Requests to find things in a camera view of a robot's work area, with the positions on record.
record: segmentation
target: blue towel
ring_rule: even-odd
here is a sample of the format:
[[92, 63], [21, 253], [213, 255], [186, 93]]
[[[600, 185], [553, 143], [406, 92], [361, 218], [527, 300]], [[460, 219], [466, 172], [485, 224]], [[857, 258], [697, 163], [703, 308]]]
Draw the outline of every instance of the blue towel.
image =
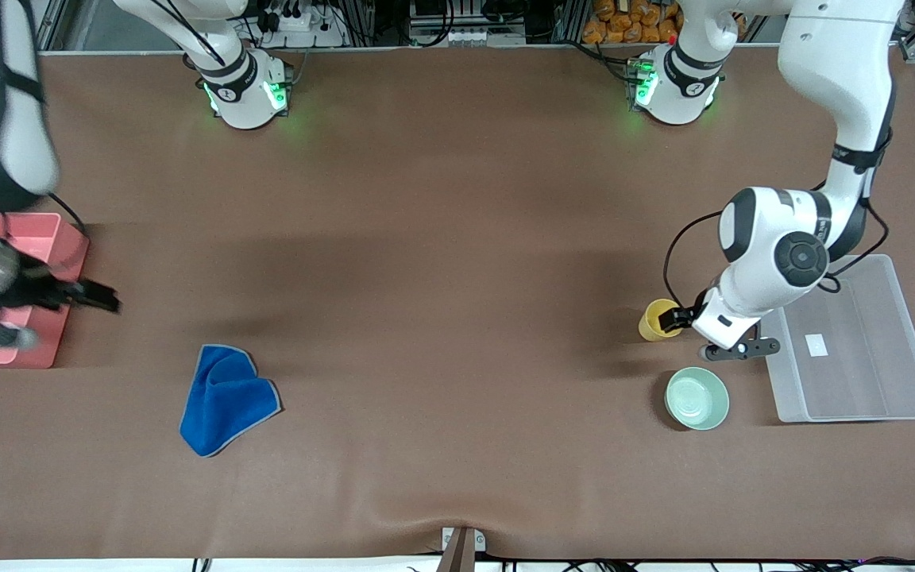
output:
[[207, 344], [200, 349], [179, 432], [197, 455], [210, 457], [277, 412], [277, 391], [257, 377], [249, 354]]

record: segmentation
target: transparent plastic bin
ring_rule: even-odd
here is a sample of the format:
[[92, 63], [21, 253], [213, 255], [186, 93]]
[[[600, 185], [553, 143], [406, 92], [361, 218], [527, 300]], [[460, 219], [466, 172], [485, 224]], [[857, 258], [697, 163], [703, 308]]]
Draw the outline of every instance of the transparent plastic bin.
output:
[[[832, 270], [852, 261], [843, 257]], [[766, 361], [787, 423], [915, 419], [915, 330], [892, 258], [871, 254], [762, 319], [782, 348]]]
[[[87, 239], [73, 225], [62, 221], [55, 213], [8, 214], [10, 217], [10, 244], [49, 265], [72, 264], [58, 272], [61, 280], [76, 280], [83, 271], [87, 256]], [[0, 215], [0, 236], [3, 235]], [[0, 322], [29, 328], [37, 333], [37, 346], [29, 350], [0, 348], [0, 367], [12, 369], [47, 369], [55, 362], [62, 341], [69, 307], [50, 311], [42, 307], [3, 309]]]

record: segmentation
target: brown leather surface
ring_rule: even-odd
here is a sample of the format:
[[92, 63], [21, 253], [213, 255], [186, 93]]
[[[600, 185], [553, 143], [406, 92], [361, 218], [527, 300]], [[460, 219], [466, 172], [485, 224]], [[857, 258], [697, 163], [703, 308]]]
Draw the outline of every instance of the brown leather surface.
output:
[[[831, 120], [774, 59], [737, 50], [668, 127], [570, 50], [317, 54], [252, 133], [177, 57], [46, 59], [87, 275], [126, 307], [74, 311], [58, 369], [0, 372], [0, 558], [421, 553], [455, 524], [505, 557], [915, 557], [915, 423], [784, 426], [752, 362], [712, 366], [722, 427], [679, 431], [662, 390], [701, 340], [636, 334], [684, 223], [823, 177]], [[915, 68], [893, 70], [875, 205], [915, 322]], [[714, 237], [679, 246], [687, 297]], [[284, 400], [212, 459], [178, 434], [203, 343]]]

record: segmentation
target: red plastic bin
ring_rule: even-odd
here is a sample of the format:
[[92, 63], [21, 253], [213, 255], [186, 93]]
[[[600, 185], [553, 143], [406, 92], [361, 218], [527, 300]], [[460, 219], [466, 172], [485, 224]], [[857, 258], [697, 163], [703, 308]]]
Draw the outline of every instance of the red plastic bin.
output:
[[[55, 213], [7, 214], [10, 220], [10, 244], [22, 253], [27, 253], [48, 265], [68, 263], [60, 269], [57, 278], [76, 280], [83, 271], [87, 259], [87, 239], [73, 225], [62, 221]], [[3, 236], [3, 220], [0, 214], [0, 236]], [[66, 326], [69, 307], [50, 311], [42, 307], [3, 309], [0, 322], [30, 328], [37, 333], [37, 346], [28, 350], [0, 348], [0, 367], [12, 369], [47, 369], [55, 362]]]

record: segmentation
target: brown object pile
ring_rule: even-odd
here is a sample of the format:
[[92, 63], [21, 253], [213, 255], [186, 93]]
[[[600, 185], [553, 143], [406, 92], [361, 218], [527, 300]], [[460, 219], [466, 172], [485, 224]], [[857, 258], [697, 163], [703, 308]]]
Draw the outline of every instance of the brown object pile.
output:
[[581, 34], [586, 44], [661, 43], [673, 40], [683, 28], [683, 12], [676, 2], [668, 6], [650, 0], [593, 0], [595, 17], [585, 23]]

